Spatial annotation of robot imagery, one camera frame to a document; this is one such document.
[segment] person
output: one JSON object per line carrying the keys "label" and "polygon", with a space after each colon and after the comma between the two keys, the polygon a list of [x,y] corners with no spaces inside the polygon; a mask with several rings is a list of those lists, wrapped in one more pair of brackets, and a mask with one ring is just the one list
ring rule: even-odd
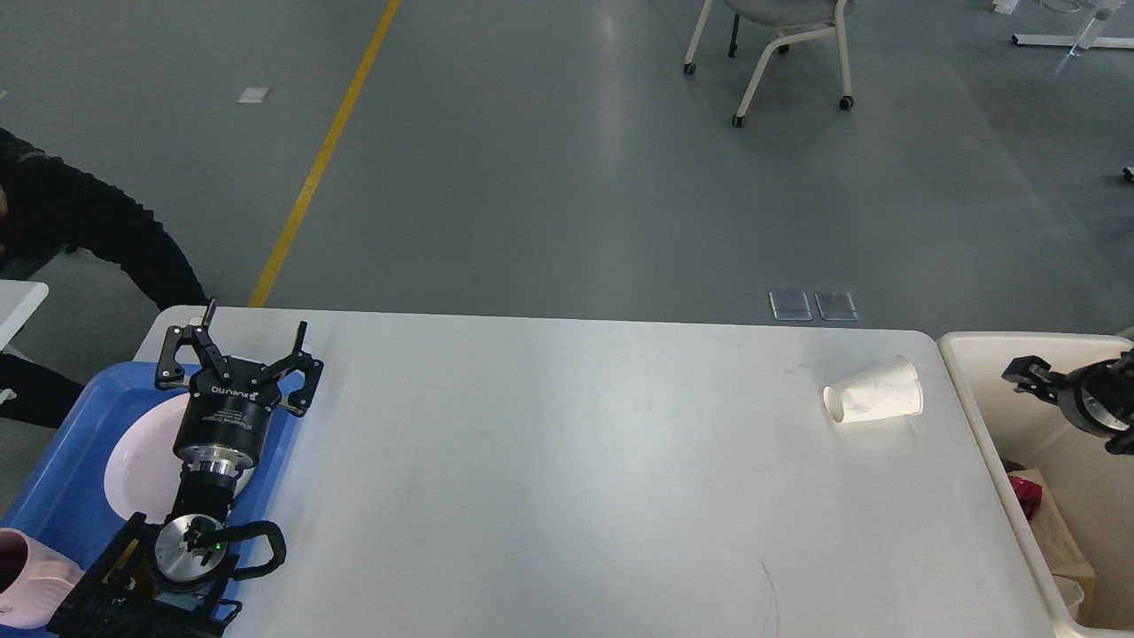
{"label": "person", "polygon": [[[153,211],[0,128],[0,277],[6,263],[53,255],[65,245],[117,263],[159,309],[209,303],[185,253]],[[0,389],[15,393],[0,403],[0,417],[58,428],[83,386],[5,354]]]}

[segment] chair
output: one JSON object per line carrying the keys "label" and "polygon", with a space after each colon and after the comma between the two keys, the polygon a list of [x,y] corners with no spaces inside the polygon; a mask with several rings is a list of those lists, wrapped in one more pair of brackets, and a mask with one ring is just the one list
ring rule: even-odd
{"label": "chair", "polygon": [[[704,7],[701,8],[697,27],[693,31],[693,41],[689,42],[689,50],[685,53],[685,75],[693,75],[697,68],[697,65],[693,63],[693,54],[696,53],[697,42],[701,41],[701,32],[704,31],[713,1],[705,0]],[[737,128],[744,126],[744,116],[748,111],[752,95],[756,92],[760,76],[763,75],[772,51],[778,50],[780,53],[786,53],[788,48],[796,42],[832,35],[839,42],[839,63],[843,70],[843,99],[839,100],[839,108],[846,111],[854,107],[854,96],[850,94],[850,63],[847,59],[845,24],[846,16],[854,10],[854,0],[723,0],[723,2],[736,14],[733,18],[733,42],[728,46],[728,57],[733,58],[736,54],[736,32],[741,24],[741,17],[756,24],[775,27],[779,33],[779,36],[772,40],[764,48],[763,54],[760,56],[756,70],[753,71],[748,88],[741,100],[741,107],[733,116],[733,126]]]}

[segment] paper cup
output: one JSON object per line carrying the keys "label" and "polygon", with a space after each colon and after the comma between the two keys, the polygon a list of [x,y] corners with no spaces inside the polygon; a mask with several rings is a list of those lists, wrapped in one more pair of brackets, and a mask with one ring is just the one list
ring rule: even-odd
{"label": "paper cup", "polygon": [[83,578],[74,561],[23,531],[0,528],[0,624],[43,627]]}
{"label": "paper cup", "polygon": [[1051,578],[1056,581],[1056,587],[1059,589],[1059,596],[1064,601],[1064,606],[1067,607],[1067,613],[1070,618],[1078,620],[1078,606],[1083,603],[1083,598],[1086,594],[1083,592],[1083,587],[1069,579],[1061,576],[1052,576]]}
{"label": "paper cup", "polygon": [[823,405],[836,424],[857,424],[921,415],[917,371],[902,357],[823,389]]}

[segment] white bin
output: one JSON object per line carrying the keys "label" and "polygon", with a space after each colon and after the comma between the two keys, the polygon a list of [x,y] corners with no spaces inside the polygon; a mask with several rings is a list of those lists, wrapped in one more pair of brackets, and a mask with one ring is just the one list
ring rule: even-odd
{"label": "white bin", "polygon": [[[1132,343],[1091,335],[950,333],[938,344],[1056,635],[1134,638],[1134,458],[1108,454],[1105,440],[1076,429],[1058,408],[1013,392],[1013,384],[1000,378],[1016,357],[1036,355],[1052,371],[1070,373],[1117,359]],[[1091,624],[1111,630],[1081,627],[1067,613],[1001,457],[1043,473],[1098,577]]]}

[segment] robotic arm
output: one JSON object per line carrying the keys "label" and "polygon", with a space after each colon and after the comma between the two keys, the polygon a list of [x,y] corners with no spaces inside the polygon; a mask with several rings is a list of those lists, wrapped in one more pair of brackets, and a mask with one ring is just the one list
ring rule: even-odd
{"label": "robotic arm", "polygon": [[1134,454],[1134,349],[1066,375],[1039,357],[1021,357],[1000,377],[1058,407],[1076,428],[1109,439],[1107,452]]}
{"label": "robotic arm", "polygon": [[[290,355],[272,365],[222,355],[209,337],[215,309],[213,299],[200,326],[167,330],[154,374],[158,390],[189,391],[172,449],[181,482],[169,516],[149,525],[144,513],[134,514],[56,611],[49,631],[64,638],[219,638],[243,607],[221,597],[228,582],[266,576],[284,563],[287,547],[276,524],[226,522],[237,479],[260,463],[272,411],[304,416],[323,365],[303,351],[305,322]],[[184,347],[201,361],[188,381],[175,359]],[[285,399],[278,384],[293,372],[304,383]],[[257,537],[268,541],[272,558],[238,569],[230,545]],[[217,618],[220,607],[231,611]]]}

